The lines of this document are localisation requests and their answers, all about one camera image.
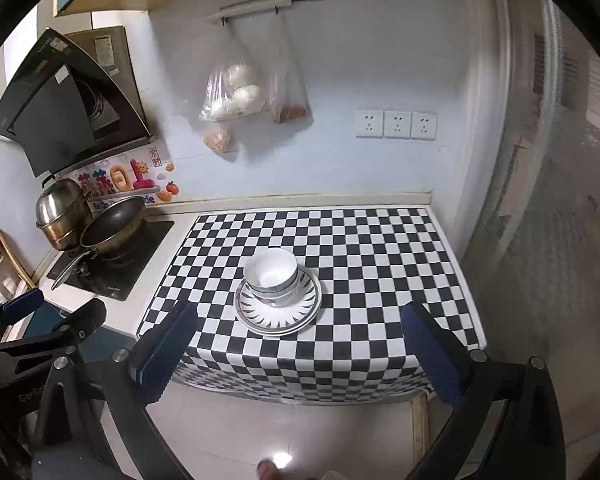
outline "pot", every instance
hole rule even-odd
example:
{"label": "pot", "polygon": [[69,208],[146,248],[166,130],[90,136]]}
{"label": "pot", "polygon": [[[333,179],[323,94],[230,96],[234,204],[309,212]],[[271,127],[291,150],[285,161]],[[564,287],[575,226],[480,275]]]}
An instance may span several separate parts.
{"label": "pot", "polygon": [[[51,178],[43,180],[43,189]],[[53,183],[36,203],[36,227],[58,251],[79,247],[80,235],[92,218],[82,188],[70,178]]]}
{"label": "pot", "polygon": [[72,270],[90,254],[107,254],[122,248],[144,222],[144,198],[132,196],[107,207],[80,235],[83,251],[78,254],[51,285],[54,290],[71,275]]}

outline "outlet plate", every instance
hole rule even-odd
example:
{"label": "outlet plate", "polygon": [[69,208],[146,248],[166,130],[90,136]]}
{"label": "outlet plate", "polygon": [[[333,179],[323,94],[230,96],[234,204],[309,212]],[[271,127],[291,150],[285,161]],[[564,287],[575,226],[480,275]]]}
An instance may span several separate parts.
{"label": "outlet plate", "polygon": [[356,110],[356,137],[382,137],[382,110]]}
{"label": "outlet plate", "polygon": [[385,110],[384,136],[394,139],[408,139],[411,133],[411,112]]}
{"label": "outlet plate", "polygon": [[432,112],[411,114],[411,139],[435,140],[438,116]]}

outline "foot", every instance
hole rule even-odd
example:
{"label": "foot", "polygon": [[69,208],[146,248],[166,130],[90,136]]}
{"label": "foot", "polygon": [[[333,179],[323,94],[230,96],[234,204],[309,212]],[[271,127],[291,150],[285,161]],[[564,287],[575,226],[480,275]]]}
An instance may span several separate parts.
{"label": "foot", "polygon": [[280,469],[271,460],[260,460],[257,471],[260,480],[282,480]]}

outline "checkered tablecloth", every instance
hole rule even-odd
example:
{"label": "checkered tablecloth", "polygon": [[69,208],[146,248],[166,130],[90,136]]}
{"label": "checkered tablecloth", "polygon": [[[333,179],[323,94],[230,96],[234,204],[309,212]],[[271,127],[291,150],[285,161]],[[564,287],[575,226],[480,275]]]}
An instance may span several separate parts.
{"label": "checkered tablecloth", "polygon": [[[460,269],[426,206],[205,214],[196,219],[138,335],[181,298],[198,304],[198,332],[175,379],[257,397],[356,401],[430,389],[407,355],[400,306],[429,309],[468,348],[484,337]],[[238,320],[234,292],[247,259],[282,247],[315,272],[318,316],[267,338]]]}

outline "wok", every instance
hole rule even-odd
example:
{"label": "wok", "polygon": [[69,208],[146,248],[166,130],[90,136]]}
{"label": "wok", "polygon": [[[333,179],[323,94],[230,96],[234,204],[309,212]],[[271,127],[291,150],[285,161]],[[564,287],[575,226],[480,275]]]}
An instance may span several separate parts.
{"label": "wok", "polygon": [[72,270],[90,254],[106,254],[122,248],[142,226],[144,198],[132,196],[107,207],[80,236],[83,250],[63,270],[51,285],[54,290],[71,275]]}

